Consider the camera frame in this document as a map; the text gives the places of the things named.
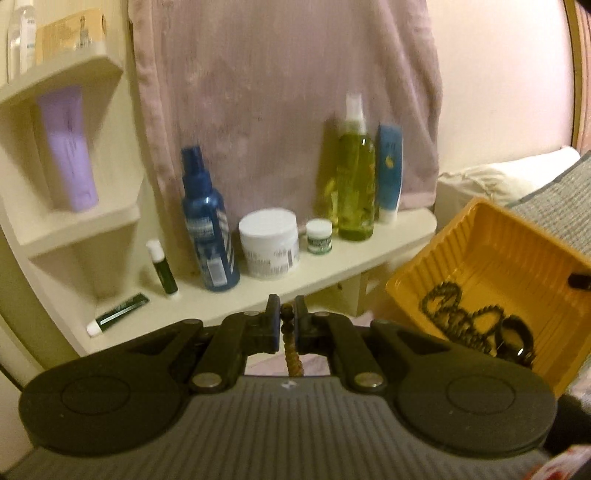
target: small white jar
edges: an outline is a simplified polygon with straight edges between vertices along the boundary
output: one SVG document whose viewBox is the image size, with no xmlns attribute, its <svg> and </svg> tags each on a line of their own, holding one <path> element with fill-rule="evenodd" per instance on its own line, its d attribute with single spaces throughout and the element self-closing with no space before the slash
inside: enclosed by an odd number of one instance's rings
<svg viewBox="0 0 591 480">
<path fill-rule="evenodd" d="M 306 224 L 308 252 L 325 255 L 332 250 L 332 223 L 330 220 L 315 218 Z"/>
</svg>

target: gray platform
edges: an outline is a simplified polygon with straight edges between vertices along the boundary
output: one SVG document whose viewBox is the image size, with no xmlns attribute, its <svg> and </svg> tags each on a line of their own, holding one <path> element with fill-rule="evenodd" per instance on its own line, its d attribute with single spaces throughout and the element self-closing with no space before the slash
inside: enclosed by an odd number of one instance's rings
<svg viewBox="0 0 591 480">
<path fill-rule="evenodd" d="M 157 440 L 104 458 L 38 448 L 10 480 L 522 480 L 547 457 L 464 459 L 413 437 L 386 402 L 337 378 L 241 377 L 193 398 Z"/>
</svg>

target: shelf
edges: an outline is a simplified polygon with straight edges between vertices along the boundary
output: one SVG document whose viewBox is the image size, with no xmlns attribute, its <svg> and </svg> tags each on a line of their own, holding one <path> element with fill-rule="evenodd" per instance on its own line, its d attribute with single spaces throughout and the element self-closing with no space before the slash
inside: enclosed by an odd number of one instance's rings
<svg viewBox="0 0 591 480">
<path fill-rule="evenodd" d="M 0 89 L 0 106 L 14 106 L 51 90 L 122 71 L 115 47 L 106 42 L 93 43 L 61 53 L 7 83 Z"/>
<path fill-rule="evenodd" d="M 246 267 L 241 265 L 240 283 L 224 293 L 205 290 L 197 279 L 177 279 L 181 293 L 177 299 L 166 298 L 160 293 L 159 286 L 138 286 L 108 302 L 99 303 L 96 316 L 140 291 L 150 298 L 146 306 L 93 339 L 88 337 L 82 324 L 73 328 L 73 334 L 87 353 L 93 353 L 185 318 L 199 318 L 206 325 L 216 325 L 231 313 L 261 310 L 271 293 L 279 295 L 282 301 L 290 301 L 297 295 L 320 291 L 393 258 L 409 260 L 407 257 L 411 251 L 416 252 L 417 247 L 426 245 L 431 239 L 436 223 L 427 209 L 400 212 L 395 224 L 377 224 L 374 235 L 365 242 L 335 239 L 332 252 L 324 256 L 305 251 L 304 241 L 300 245 L 300 265 L 285 277 L 275 281 L 258 280 L 247 276 Z"/>
<path fill-rule="evenodd" d="M 75 244 L 139 220 L 141 186 L 129 185 L 119 196 L 101 195 L 99 203 L 85 212 L 52 210 L 42 221 L 31 224 L 21 246 L 28 258 Z"/>
</svg>

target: cardboard box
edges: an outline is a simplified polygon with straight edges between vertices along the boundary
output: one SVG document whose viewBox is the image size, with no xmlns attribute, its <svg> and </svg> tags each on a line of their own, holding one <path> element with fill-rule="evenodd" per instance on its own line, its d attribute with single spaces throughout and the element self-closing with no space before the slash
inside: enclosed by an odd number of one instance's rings
<svg viewBox="0 0 591 480">
<path fill-rule="evenodd" d="M 98 8 L 84 10 L 37 29 L 37 65 L 63 51 L 78 50 L 106 38 L 105 16 Z"/>
</svg>

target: wooden frame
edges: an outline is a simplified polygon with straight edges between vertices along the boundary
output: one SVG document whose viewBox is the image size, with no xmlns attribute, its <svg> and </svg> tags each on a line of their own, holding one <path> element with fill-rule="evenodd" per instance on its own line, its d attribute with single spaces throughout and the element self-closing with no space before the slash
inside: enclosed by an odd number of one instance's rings
<svg viewBox="0 0 591 480">
<path fill-rule="evenodd" d="M 591 15 L 576 0 L 564 0 L 573 48 L 574 115 L 572 146 L 591 150 Z"/>
</svg>

